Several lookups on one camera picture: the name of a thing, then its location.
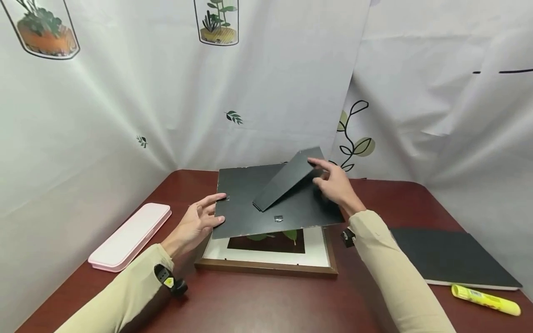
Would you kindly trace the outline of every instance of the pink pencil case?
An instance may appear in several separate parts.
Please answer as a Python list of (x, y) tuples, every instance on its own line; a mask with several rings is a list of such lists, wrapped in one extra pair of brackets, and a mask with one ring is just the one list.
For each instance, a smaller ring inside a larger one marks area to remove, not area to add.
[(132, 262), (171, 214), (168, 205), (143, 205), (89, 256), (89, 263), (99, 270), (120, 272)]

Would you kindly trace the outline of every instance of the fabric backdrop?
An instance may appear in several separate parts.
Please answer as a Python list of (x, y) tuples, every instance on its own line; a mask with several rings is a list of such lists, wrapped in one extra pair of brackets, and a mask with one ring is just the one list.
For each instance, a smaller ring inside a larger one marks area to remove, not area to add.
[(1, 332), (170, 172), (329, 154), (370, 5), (1, 3)]
[(533, 3), (373, 4), (330, 159), (426, 186), (531, 298)]
[(533, 296), (530, 1), (0, 2), (2, 332), (170, 172), (313, 145), (428, 187)]

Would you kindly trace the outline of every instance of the yellow glue stick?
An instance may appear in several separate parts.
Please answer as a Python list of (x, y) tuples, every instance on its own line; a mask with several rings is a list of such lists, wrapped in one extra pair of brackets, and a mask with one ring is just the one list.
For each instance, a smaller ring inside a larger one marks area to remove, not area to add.
[(508, 299), (488, 295), (458, 285), (451, 285), (451, 293), (457, 298), (468, 300), (508, 314), (520, 315), (521, 313), (518, 304)]

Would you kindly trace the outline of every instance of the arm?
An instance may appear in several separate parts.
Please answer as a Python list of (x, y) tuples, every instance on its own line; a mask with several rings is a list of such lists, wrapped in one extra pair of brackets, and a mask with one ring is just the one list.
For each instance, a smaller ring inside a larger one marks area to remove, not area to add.
[(375, 212), (367, 210), (345, 172), (324, 160), (309, 162), (327, 172), (313, 182), (351, 217), (357, 252), (376, 281), (391, 317), (401, 333), (453, 333), (455, 329), (439, 301)]
[(154, 274), (157, 264), (169, 270), (174, 267), (161, 244), (147, 248), (104, 290), (61, 325), (56, 333), (120, 332), (161, 287)]
[(439, 301), (375, 212), (350, 217), (357, 252), (376, 281), (401, 333), (455, 332)]
[(161, 264), (172, 271), (172, 257), (196, 248), (214, 226), (224, 222), (223, 216), (212, 216), (216, 201), (224, 197), (225, 193), (214, 194), (189, 206), (180, 224), (161, 244), (147, 248), (56, 333), (120, 332), (161, 287), (154, 266)]

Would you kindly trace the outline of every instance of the table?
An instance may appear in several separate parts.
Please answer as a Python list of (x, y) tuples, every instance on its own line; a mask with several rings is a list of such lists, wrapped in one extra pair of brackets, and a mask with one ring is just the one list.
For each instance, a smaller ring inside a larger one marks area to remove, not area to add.
[[(416, 183), (350, 180), (368, 209), (389, 227), (462, 231), (428, 190)], [(189, 204), (216, 192), (217, 172), (179, 170), (145, 200), (170, 205), (172, 216), (147, 246), (161, 242)], [(331, 227), (340, 235), (346, 224)], [(189, 291), (170, 299), (163, 288), (143, 316), (128, 328), (140, 332), (382, 332), (395, 331), (383, 300), (354, 248), (333, 238), (336, 280), (196, 271), (196, 253), (175, 259)], [(19, 333), (53, 332), (101, 291), (115, 274), (83, 263), (19, 328)], [(521, 291), (490, 291), (517, 302), (514, 317), (452, 296), (449, 287), (431, 286), (457, 332), (533, 332), (533, 304)]]

